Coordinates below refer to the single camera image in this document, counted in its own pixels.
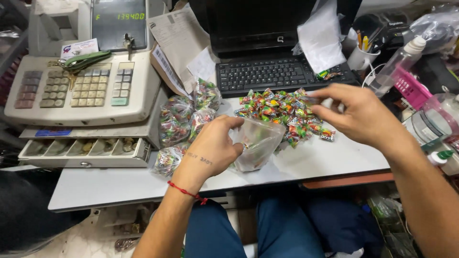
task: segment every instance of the black keyboard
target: black keyboard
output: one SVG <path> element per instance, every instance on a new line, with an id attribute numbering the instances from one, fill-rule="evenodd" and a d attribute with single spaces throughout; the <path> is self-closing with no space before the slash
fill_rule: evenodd
<path id="1" fill-rule="evenodd" d="M 215 69 L 223 98 L 242 97 L 249 90 L 264 91 L 266 88 L 293 92 L 301 87 L 307 91 L 317 90 L 334 82 L 358 85 L 347 63 L 330 69 L 330 72 L 342 72 L 343 75 L 324 81 L 314 76 L 305 57 L 220 63 Z"/>

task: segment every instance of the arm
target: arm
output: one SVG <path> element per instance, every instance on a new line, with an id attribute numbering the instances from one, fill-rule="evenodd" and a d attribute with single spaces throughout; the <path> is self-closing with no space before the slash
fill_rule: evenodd
<path id="1" fill-rule="evenodd" d="M 223 172 L 242 154 L 242 144 L 233 145 L 228 131 L 243 123 L 242 118 L 222 115 L 204 125 L 174 171 L 171 181 L 189 193 L 198 193 L 209 177 Z M 169 187 L 132 258 L 180 257 L 194 202 L 194 197 Z"/>
<path id="2" fill-rule="evenodd" d="M 459 196 L 425 157 L 418 142 L 368 89 L 332 84 L 313 96 L 331 97 L 313 112 L 350 139 L 386 157 L 411 232 L 426 257 L 459 257 Z M 340 103 L 344 112 L 337 110 Z"/>

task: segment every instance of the pen holder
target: pen holder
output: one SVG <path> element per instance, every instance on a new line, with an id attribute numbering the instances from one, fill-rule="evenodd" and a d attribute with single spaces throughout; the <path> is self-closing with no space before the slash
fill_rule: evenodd
<path id="1" fill-rule="evenodd" d="M 352 51 L 351 56 L 348 58 L 347 64 L 352 70 L 365 70 L 376 59 L 376 57 L 379 56 L 380 53 L 381 51 L 379 50 L 375 54 L 370 54 L 362 51 L 358 46 L 356 46 L 354 51 Z"/>

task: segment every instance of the paper document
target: paper document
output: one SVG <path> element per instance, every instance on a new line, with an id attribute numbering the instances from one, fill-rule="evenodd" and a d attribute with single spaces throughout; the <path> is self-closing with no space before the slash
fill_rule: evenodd
<path id="1" fill-rule="evenodd" d="M 153 56 L 156 58 L 161 68 L 166 72 L 169 80 L 172 82 L 175 88 L 177 88 L 178 91 L 191 99 L 191 96 L 186 92 L 182 84 L 180 84 L 179 80 L 177 79 L 177 76 L 172 71 L 168 60 L 164 57 L 164 53 L 161 51 L 161 48 L 158 45 L 153 50 Z"/>
<path id="2" fill-rule="evenodd" d="M 191 8 L 149 18 L 147 24 L 186 92 L 191 93 L 195 79 L 187 65 L 210 45 L 209 35 L 201 28 Z"/>
<path id="3" fill-rule="evenodd" d="M 188 70 L 196 77 L 208 80 L 215 72 L 215 60 L 210 46 L 206 47 L 193 61 L 188 64 Z"/>
<path id="4" fill-rule="evenodd" d="M 81 56 L 99 52 L 97 39 L 90 39 L 83 42 L 62 46 L 61 59 L 68 60 L 74 56 Z"/>
<path id="5" fill-rule="evenodd" d="M 73 12 L 78 9 L 79 0 L 37 0 L 35 3 L 35 14 L 40 15 Z"/>

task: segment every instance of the desk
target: desk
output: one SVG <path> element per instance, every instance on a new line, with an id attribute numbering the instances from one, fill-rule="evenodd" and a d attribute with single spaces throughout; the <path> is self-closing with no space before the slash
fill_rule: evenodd
<path id="1" fill-rule="evenodd" d="M 239 106 L 238 99 L 225 99 L 218 113 L 234 116 L 233 110 Z M 336 132 L 335 139 L 334 142 L 327 142 L 314 136 L 308 141 L 300 142 L 296 149 L 289 146 L 279 154 L 273 154 L 269 163 L 258 171 L 240 173 L 227 169 L 222 174 L 209 178 L 201 192 L 231 191 L 251 185 L 327 176 L 352 177 L 352 173 L 389 168 L 378 150 L 354 142 L 340 132 Z M 155 159 L 154 152 L 148 168 L 65 168 L 48 208 L 63 212 L 161 198 L 168 187 L 168 179 L 151 172 Z"/>

